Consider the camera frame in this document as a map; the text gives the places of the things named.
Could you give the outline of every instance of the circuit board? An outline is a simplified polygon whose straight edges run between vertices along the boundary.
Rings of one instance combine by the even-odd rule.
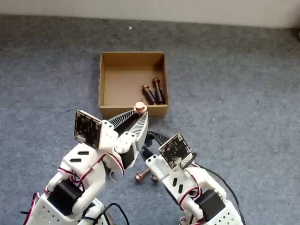
[[[98,150],[100,142],[101,120],[88,113],[76,110],[74,137]]]
[[[180,133],[171,137],[158,150],[171,169],[191,153],[190,147]]]

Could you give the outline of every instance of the bolt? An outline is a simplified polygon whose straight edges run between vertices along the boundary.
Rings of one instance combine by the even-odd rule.
[[[151,179],[154,183],[158,183],[158,178],[156,176],[152,175]]]
[[[165,104],[164,94],[159,86],[160,80],[158,78],[155,78],[152,80],[152,84],[153,87],[155,88],[156,103],[160,105]]]
[[[147,106],[143,102],[137,102],[135,104],[135,107],[133,108],[133,110],[137,114],[143,114],[143,113],[145,113],[147,111]]]
[[[139,183],[141,183],[143,180],[144,180],[144,178],[148,175],[150,173],[150,169],[148,168],[148,169],[146,169],[146,170],[144,170],[143,172],[141,172],[140,174],[136,174],[135,175],[135,181],[139,184]]]
[[[153,79],[152,84],[155,87],[155,89],[159,89],[160,80],[158,78],[155,78]]]
[[[142,93],[145,95],[145,97],[150,105],[156,105],[155,97],[154,97],[152,91],[149,90],[149,86],[143,85]]]

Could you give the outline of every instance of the black wire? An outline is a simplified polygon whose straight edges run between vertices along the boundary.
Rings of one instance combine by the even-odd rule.
[[[104,217],[105,217],[105,220],[106,220],[106,222],[107,222],[107,225],[111,225],[111,222],[109,222],[109,219],[108,219],[108,217],[107,217],[107,214],[105,213],[105,214],[103,214],[104,215]]]
[[[112,207],[112,206],[114,206],[114,205],[117,206],[117,207],[119,208],[119,210],[120,210],[121,213],[123,214],[123,217],[124,217],[125,220],[126,220],[126,224],[129,225],[129,221],[128,221],[128,218],[127,218],[125,212],[123,211],[123,209],[121,208],[121,206],[120,206],[119,204],[115,203],[115,202],[109,204],[108,206],[106,206],[106,207],[104,208],[104,210],[97,216],[97,218],[95,218],[95,221],[94,221],[93,225],[96,225],[96,224],[98,223],[98,220],[102,217],[102,215],[105,214],[105,212],[106,212],[110,207]]]
[[[202,169],[207,170],[208,172],[210,172],[210,173],[216,175],[216,176],[219,177],[220,180],[226,185],[226,187],[230,190],[231,194],[233,195],[233,197],[234,197],[234,199],[235,199],[235,202],[236,202],[236,204],[237,204],[237,206],[238,206],[238,209],[239,209],[239,212],[240,212],[240,218],[241,218],[241,220],[242,220],[242,223],[243,223],[243,225],[246,225],[245,218],[244,218],[244,214],[243,214],[243,212],[242,212],[242,208],[241,208],[241,206],[240,206],[239,200],[238,200],[237,196],[235,195],[234,191],[232,190],[232,188],[231,188],[231,187],[227,184],[227,182],[226,182],[219,174],[217,174],[216,172],[213,172],[212,170],[206,168],[206,167],[203,166],[203,165],[199,165],[199,164],[197,164],[197,163],[196,163],[196,165],[198,165],[198,166],[200,166]]]
[[[193,160],[197,157],[197,152],[193,152],[192,153],[192,158],[187,162],[185,163],[184,166],[181,166],[181,163],[180,163],[180,167],[184,170],[186,169],[189,165],[191,165],[191,163],[193,162]]]

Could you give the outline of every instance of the red wire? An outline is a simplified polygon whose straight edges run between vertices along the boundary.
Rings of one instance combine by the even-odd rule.
[[[62,171],[62,172],[64,172],[64,173],[67,173],[67,174],[72,175],[71,180],[73,181],[73,183],[78,184],[78,183],[82,182],[83,179],[86,178],[86,176],[89,175],[90,172],[92,172],[93,167],[94,167],[97,163],[100,163],[100,162],[103,160],[103,158],[104,158],[105,156],[106,156],[106,154],[103,154],[103,155],[102,155],[102,156],[94,163],[94,165],[92,165],[91,168],[88,169],[88,170],[87,170],[87,171],[79,178],[79,180],[75,180],[75,177],[77,177],[77,175],[76,175],[75,173],[71,172],[71,171],[68,171],[68,170],[66,170],[66,169],[64,169],[64,168],[62,168],[62,167],[59,167],[58,170],[60,170],[60,171]],[[122,163],[121,163],[121,162],[120,162],[113,154],[109,154],[109,156],[112,157],[112,158],[118,163],[119,167],[120,167],[121,170],[122,170],[122,176],[124,176],[124,167],[123,167]],[[48,191],[48,188],[47,188],[47,187],[45,188],[45,193],[48,194],[48,195],[50,194],[50,192]]]
[[[192,188],[190,188],[186,193],[184,193],[184,195],[181,197],[181,199],[179,200],[179,207],[180,207],[180,209],[183,211],[184,209],[182,208],[182,206],[181,206],[181,203],[182,203],[182,201],[183,201],[183,199],[191,192],[191,191],[193,191],[193,190],[195,190],[195,189],[198,189],[198,187],[192,187]]]
[[[31,201],[31,206],[30,206],[30,209],[28,211],[27,217],[26,217],[25,222],[23,223],[23,225],[26,225],[28,223],[28,220],[29,220],[29,218],[30,218],[30,216],[32,214],[32,211],[33,211],[34,207],[35,207],[36,199],[38,197],[39,197],[38,192],[36,192],[36,193],[33,194],[32,201]]]

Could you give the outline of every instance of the cable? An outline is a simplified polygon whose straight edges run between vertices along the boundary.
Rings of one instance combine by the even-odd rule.
[[[106,212],[110,207],[112,207],[112,206],[114,206],[114,205],[117,206],[117,207],[119,208],[119,210],[120,210],[121,213],[123,214],[123,217],[124,217],[125,220],[126,220],[126,224],[129,225],[128,218],[127,218],[125,212],[123,211],[122,207],[121,207],[119,204],[115,203],[115,202],[109,204],[108,206],[106,206],[106,207],[104,208],[104,210],[97,216],[97,218],[95,218],[93,225],[96,225],[97,222],[98,222],[98,220],[102,217],[102,215],[105,214],[105,212]]]
[[[238,200],[237,196],[235,195],[234,191],[232,190],[232,188],[227,184],[227,182],[226,182],[219,174],[217,174],[216,172],[213,172],[212,170],[206,168],[206,167],[203,166],[203,165],[199,165],[199,164],[197,164],[197,163],[195,163],[195,164],[198,165],[199,167],[201,167],[202,169],[207,170],[208,172],[210,172],[210,173],[216,175],[217,177],[219,177],[220,180],[226,185],[226,187],[230,190],[231,194],[233,195],[233,197],[234,197],[234,199],[235,199],[235,202],[236,202],[236,204],[237,204],[237,206],[238,206],[238,209],[239,209],[239,212],[240,212],[240,218],[241,218],[241,220],[242,220],[242,223],[243,223],[243,225],[246,225],[245,218],[244,218],[244,214],[243,214],[243,212],[242,212],[242,209],[241,209],[239,200]]]
[[[38,192],[34,193],[34,195],[32,197],[32,202],[31,202],[31,206],[30,206],[29,211],[28,212],[24,212],[24,211],[20,212],[22,214],[27,214],[25,222],[23,223],[23,225],[26,225],[28,223],[28,220],[29,220],[29,218],[30,218],[30,216],[32,214],[32,211],[33,211],[34,207],[36,206],[36,200],[37,200],[37,198],[40,198]]]
[[[186,169],[189,165],[191,165],[191,163],[194,161],[194,159],[197,157],[197,152],[193,152],[192,153],[192,158],[186,162],[186,164],[184,166],[182,166],[182,163],[180,163],[180,167],[182,170]]]

